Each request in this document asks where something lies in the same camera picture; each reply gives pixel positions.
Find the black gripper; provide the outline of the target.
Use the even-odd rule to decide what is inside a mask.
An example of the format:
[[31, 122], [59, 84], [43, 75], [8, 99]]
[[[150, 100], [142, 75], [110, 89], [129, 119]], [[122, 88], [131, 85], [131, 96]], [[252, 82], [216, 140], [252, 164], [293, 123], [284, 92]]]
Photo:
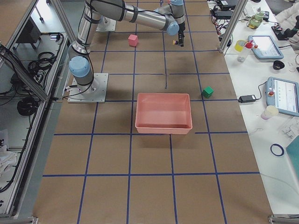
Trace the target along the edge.
[[184, 37], [185, 37], [184, 32], [179, 32], [178, 33], [178, 45], [180, 47], [184, 46]]

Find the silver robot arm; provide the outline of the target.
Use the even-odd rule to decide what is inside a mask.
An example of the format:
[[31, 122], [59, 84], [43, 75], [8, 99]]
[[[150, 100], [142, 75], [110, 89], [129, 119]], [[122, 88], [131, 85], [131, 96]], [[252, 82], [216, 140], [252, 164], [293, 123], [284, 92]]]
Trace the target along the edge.
[[81, 93], [94, 92], [93, 66], [90, 45], [97, 25], [103, 18], [115, 21], [128, 21], [165, 31], [168, 35], [178, 35], [173, 43], [184, 45], [185, 13], [181, 0], [170, 0], [156, 10], [145, 10], [127, 4], [123, 0], [87, 0], [82, 14], [76, 40], [68, 50], [69, 69], [74, 76]]

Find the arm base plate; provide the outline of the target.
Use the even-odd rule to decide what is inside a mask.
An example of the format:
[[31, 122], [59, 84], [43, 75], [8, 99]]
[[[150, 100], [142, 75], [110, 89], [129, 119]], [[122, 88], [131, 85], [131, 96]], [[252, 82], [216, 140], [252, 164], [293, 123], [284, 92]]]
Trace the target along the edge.
[[101, 16], [97, 25], [96, 32], [114, 32], [116, 29], [116, 20]]
[[91, 87], [76, 86], [70, 89], [69, 103], [104, 103], [107, 93], [108, 73], [95, 73]]

